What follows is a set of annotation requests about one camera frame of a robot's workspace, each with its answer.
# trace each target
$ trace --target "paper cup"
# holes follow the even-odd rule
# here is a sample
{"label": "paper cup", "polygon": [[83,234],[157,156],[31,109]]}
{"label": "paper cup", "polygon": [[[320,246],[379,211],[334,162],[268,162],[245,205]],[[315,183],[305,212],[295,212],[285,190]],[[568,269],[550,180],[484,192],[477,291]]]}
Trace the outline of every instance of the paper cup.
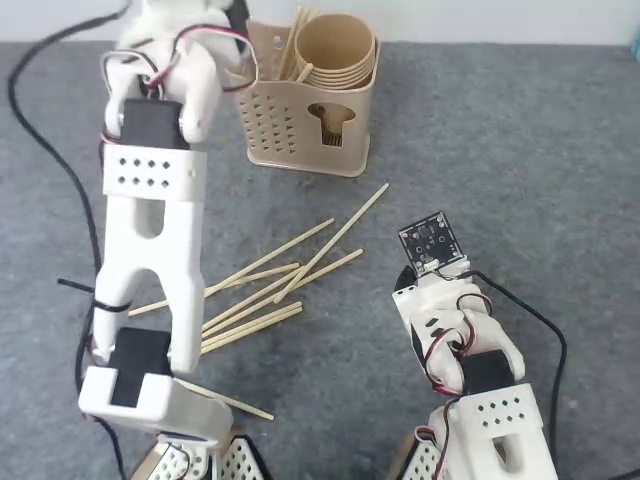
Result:
{"label": "paper cup", "polygon": [[296,34],[298,69],[313,70],[307,83],[335,89],[349,88],[366,78],[375,63],[375,37],[362,20],[351,15],[322,15]]}

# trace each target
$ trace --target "circuit board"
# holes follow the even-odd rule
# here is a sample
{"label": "circuit board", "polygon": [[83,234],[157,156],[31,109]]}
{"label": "circuit board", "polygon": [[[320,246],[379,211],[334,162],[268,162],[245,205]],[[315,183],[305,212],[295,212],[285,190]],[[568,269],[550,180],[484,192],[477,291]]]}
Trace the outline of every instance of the circuit board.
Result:
{"label": "circuit board", "polygon": [[398,232],[418,277],[464,257],[443,212],[437,212]]}

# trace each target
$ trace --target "wooden chopstick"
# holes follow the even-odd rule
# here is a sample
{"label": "wooden chopstick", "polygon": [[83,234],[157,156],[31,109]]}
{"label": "wooden chopstick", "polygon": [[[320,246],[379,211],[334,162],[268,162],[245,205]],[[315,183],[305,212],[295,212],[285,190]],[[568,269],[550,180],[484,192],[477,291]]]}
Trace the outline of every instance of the wooden chopstick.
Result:
{"label": "wooden chopstick", "polygon": [[264,418],[266,420],[271,420],[271,421],[273,421],[273,419],[275,418],[273,415],[271,415],[268,412],[265,412],[264,410],[260,410],[259,408],[252,407],[251,405],[240,402],[238,400],[234,400],[233,398],[226,397],[224,395],[213,392],[211,390],[207,390],[204,387],[187,382],[186,380],[181,380],[179,378],[176,378],[175,381],[181,384],[182,386],[188,388],[192,392],[196,392],[205,397],[215,398],[217,400],[220,400],[221,402],[226,403],[230,407],[235,407],[239,410],[243,410],[245,412],[251,413],[257,417]]}
{"label": "wooden chopstick", "polygon": [[380,187],[380,189],[378,189],[378,191],[374,193],[373,196],[369,200],[367,200],[364,205],[362,205],[362,207],[360,207],[360,209],[353,215],[353,217],[351,217],[349,221],[345,223],[340,230],[338,230],[338,232],[325,244],[325,246],[322,247],[318,253],[316,253],[316,255],[309,261],[309,263],[301,267],[299,270],[296,270],[297,274],[295,275],[295,277],[293,277],[293,280],[291,280],[291,282],[289,282],[289,284],[284,288],[284,290],[276,295],[276,298],[274,298],[273,300],[274,303],[281,302],[282,299],[291,290],[293,290],[293,287],[295,287],[296,284],[300,280],[302,280],[302,278],[307,273],[309,273],[309,271],[322,259],[322,257],[324,257],[326,253],[331,250],[331,248],[336,243],[338,243],[338,240],[340,240],[340,238],[342,238],[342,236],[347,233],[347,231],[360,219],[360,217],[362,217],[362,215],[364,215],[367,210],[371,208],[371,206],[382,196],[387,188],[389,188],[388,183],[385,183],[382,187]]}
{"label": "wooden chopstick", "polygon": [[236,335],[233,335],[231,337],[225,338],[224,340],[220,340],[219,342],[215,342],[215,343],[203,348],[200,351],[200,354],[203,355],[205,353],[209,353],[209,352],[211,352],[213,350],[216,350],[216,349],[218,349],[220,347],[228,345],[229,343],[235,342],[236,340],[240,340],[241,338],[249,336],[252,333],[259,332],[260,330],[268,328],[271,325],[275,325],[276,323],[281,322],[282,320],[285,320],[285,319],[287,319],[289,317],[297,315],[300,312],[302,312],[302,308],[296,308],[295,310],[289,310],[288,312],[281,313],[280,315],[272,317],[270,320],[267,320],[267,321],[264,321],[264,322],[260,322],[258,325],[255,325],[255,326],[253,326],[253,327],[251,327],[251,328],[249,328],[247,330],[244,330],[243,332],[240,332],[240,333],[238,333]]}
{"label": "wooden chopstick", "polygon": [[[351,252],[349,255],[346,255],[346,256],[342,257],[340,260],[338,260],[336,262],[333,262],[330,265],[327,265],[326,267],[318,270],[317,272],[312,273],[308,277],[305,277],[304,279],[302,279],[300,281],[300,283],[298,283],[298,285],[296,285],[294,287],[294,290],[296,290],[298,288],[302,288],[305,285],[308,285],[309,283],[311,283],[314,280],[322,277],[323,275],[326,275],[327,273],[332,272],[336,268],[341,267],[345,263],[350,262],[354,258],[359,257],[363,253],[364,253],[364,250],[362,250],[362,249],[358,249],[355,252]],[[213,327],[209,328],[208,330],[206,330],[206,331],[204,331],[202,333],[202,338],[206,338],[206,337],[214,334],[215,332],[217,332],[219,330],[223,330],[224,328],[228,327],[229,325],[232,325],[235,322],[238,322],[238,321],[242,320],[243,318],[251,315],[252,313],[257,312],[261,308],[266,307],[267,305],[269,305],[270,303],[273,302],[273,299],[275,298],[276,295],[277,295],[277,293],[274,293],[273,295],[270,295],[270,296],[266,297],[264,300],[261,300],[260,302],[256,303],[255,305],[250,306],[246,310],[243,310],[243,311],[237,313],[233,317],[230,317],[230,318],[226,319],[225,321],[223,321],[221,323],[218,323],[217,325],[214,325]]]}

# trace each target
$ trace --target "chopstick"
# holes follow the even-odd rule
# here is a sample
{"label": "chopstick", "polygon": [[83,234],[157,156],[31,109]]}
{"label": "chopstick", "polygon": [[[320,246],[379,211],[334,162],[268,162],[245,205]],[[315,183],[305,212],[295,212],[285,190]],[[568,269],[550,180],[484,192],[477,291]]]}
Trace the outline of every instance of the chopstick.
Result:
{"label": "chopstick", "polygon": [[181,380],[179,378],[175,378],[175,381],[178,382],[183,387],[188,388],[192,392],[196,392],[196,393],[198,393],[198,394],[200,394],[202,396],[205,396],[205,397],[215,398],[216,400],[220,400],[220,401],[226,403],[230,407],[235,407],[235,408],[237,408],[239,410],[243,410],[243,411],[245,411],[247,413],[251,413],[251,414],[253,414],[253,415],[257,416],[257,417],[264,418],[265,420],[273,421],[273,419],[275,418],[272,414],[270,414],[268,412],[265,412],[264,410],[260,410],[259,408],[252,407],[251,405],[248,405],[246,403],[240,402],[238,400],[234,400],[233,398],[226,397],[224,395],[221,395],[219,393],[213,392],[211,390],[207,390],[204,387],[201,387],[199,385],[195,385],[193,383],[187,382],[186,380]]}
{"label": "chopstick", "polygon": [[200,354],[204,355],[205,353],[209,353],[213,350],[216,350],[220,347],[223,347],[225,345],[228,345],[229,343],[235,342],[236,340],[240,340],[241,338],[244,338],[248,335],[251,335],[252,333],[255,332],[259,332],[260,330],[263,330],[265,328],[270,327],[271,325],[275,325],[278,322],[281,322],[282,320],[285,320],[289,317],[292,317],[294,315],[297,315],[298,313],[302,312],[302,307],[293,309],[293,310],[288,310],[285,313],[280,313],[276,316],[270,316],[270,318],[268,320],[264,320],[261,321],[260,323],[252,326],[251,328],[241,331],[239,333],[236,333],[235,335],[232,335],[230,337],[227,337],[223,340],[214,342],[212,344],[209,344],[207,347],[202,348]]}
{"label": "chopstick", "polygon": [[[346,255],[345,257],[342,257],[340,260],[338,260],[336,262],[333,262],[332,264],[327,265],[326,267],[324,267],[324,268],[318,270],[317,272],[312,273],[308,277],[302,279],[300,281],[300,283],[298,283],[294,287],[294,290],[297,290],[298,288],[302,288],[305,285],[308,285],[309,283],[313,282],[314,280],[317,280],[318,278],[326,275],[327,273],[330,273],[330,272],[334,271],[336,268],[341,267],[345,263],[348,263],[351,260],[359,257],[363,253],[364,253],[364,250],[362,250],[362,249],[358,249],[358,250],[356,250],[354,252],[351,252],[349,255]],[[270,296],[266,297],[264,300],[261,300],[260,302],[256,303],[255,305],[252,305],[251,307],[247,308],[246,310],[243,310],[243,311],[237,313],[233,317],[230,317],[230,318],[226,319],[225,321],[223,321],[221,323],[218,323],[217,325],[214,325],[213,327],[209,328],[208,330],[206,330],[206,331],[204,331],[202,333],[202,338],[206,338],[206,337],[214,334],[217,331],[223,330],[224,328],[228,327],[229,325],[232,325],[232,324],[242,320],[243,318],[251,315],[252,313],[257,312],[261,308],[266,307],[267,305],[269,305],[270,303],[273,302],[273,299],[276,297],[276,295],[277,295],[277,293],[274,293],[273,295],[270,295]]]}
{"label": "chopstick", "polygon": [[[324,228],[326,228],[329,225],[331,225],[333,222],[334,222],[334,219],[330,218],[329,220],[326,220],[326,221],[322,222],[320,225],[316,225],[312,229],[307,230],[302,235],[299,235],[296,238],[294,238],[293,240],[290,240],[289,242],[285,243],[284,245],[276,248],[275,250],[273,250],[272,252],[268,253],[264,257],[256,260],[252,264],[250,264],[250,265],[246,266],[245,268],[243,268],[242,270],[234,273],[230,277],[227,277],[222,282],[209,287],[210,291],[214,290],[214,293],[215,293],[216,291],[223,290],[229,284],[231,284],[231,283],[235,282],[236,280],[244,277],[248,273],[251,273],[256,268],[260,267],[261,265],[264,265],[269,260],[271,260],[271,259],[277,257],[278,255],[286,252],[287,250],[295,247],[299,243],[302,243],[307,238],[315,235],[320,230],[323,230]],[[136,315],[141,315],[143,313],[151,312],[153,310],[157,310],[158,308],[166,307],[167,305],[169,305],[169,302],[167,300],[163,300],[161,302],[156,302],[156,303],[153,303],[151,305],[145,305],[144,307],[136,308],[135,310],[132,310],[131,312],[129,312],[129,317],[135,317]]]}
{"label": "chopstick", "polygon": [[291,282],[289,282],[289,284],[284,288],[284,290],[282,290],[280,293],[278,293],[278,295],[276,295],[276,298],[274,298],[274,300],[273,300],[274,303],[280,303],[282,301],[282,299],[291,290],[293,290],[293,287],[295,287],[296,284],[307,273],[309,273],[309,271],[314,267],[314,265],[316,265],[322,259],[322,257],[324,257],[326,255],[326,253],[329,250],[331,250],[331,248],[336,243],[338,243],[338,240],[340,240],[340,238],[342,238],[342,236],[345,233],[347,233],[347,231],[360,219],[360,217],[362,217],[367,212],[367,210],[369,210],[369,208],[371,208],[371,206],[376,202],[376,200],[378,200],[382,196],[382,194],[387,190],[387,188],[389,188],[389,184],[388,183],[385,183],[382,187],[380,187],[378,189],[378,191],[376,193],[374,193],[373,196],[369,200],[367,200],[364,205],[362,205],[362,207],[360,207],[360,209],[353,215],[353,217],[351,217],[349,219],[349,221],[347,223],[345,223],[340,230],[338,230],[338,233],[336,233],[325,244],[325,246],[322,247],[318,253],[316,253],[316,255],[309,261],[309,263],[307,263],[306,265],[304,265],[300,269],[296,270],[297,273],[296,273],[295,277],[293,278],[293,280],[291,280]]}

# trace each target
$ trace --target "robotic arm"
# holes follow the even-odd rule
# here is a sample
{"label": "robotic arm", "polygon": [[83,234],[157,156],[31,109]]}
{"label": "robotic arm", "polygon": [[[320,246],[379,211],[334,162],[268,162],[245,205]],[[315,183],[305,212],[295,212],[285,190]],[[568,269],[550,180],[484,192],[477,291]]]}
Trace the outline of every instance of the robotic arm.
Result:
{"label": "robotic arm", "polygon": [[412,267],[393,300],[435,391],[452,399],[418,427],[397,478],[557,480],[522,354],[492,318],[491,300],[446,217],[400,231]]}
{"label": "robotic arm", "polygon": [[[235,30],[244,29],[247,16],[243,1],[146,0],[120,48],[103,58],[110,95],[103,134],[107,220],[93,353],[106,365],[88,368],[78,403],[88,415],[154,433],[169,445],[163,455],[172,461],[159,463],[148,478],[233,473],[227,469],[225,477],[220,466],[232,426],[229,407],[173,376],[193,371],[200,356],[207,158],[198,144],[222,92],[234,87],[225,71],[242,63],[236,41],[253,53]],[[156,202],[164,204],[158,235],[150,226]],[[126,326],[144,270],[160,279],[170,332]],[[251,469],[253,449],[245,439],[234,442],[245,450],[242,467]],[[253,471],[263,478],[259,468]]]}

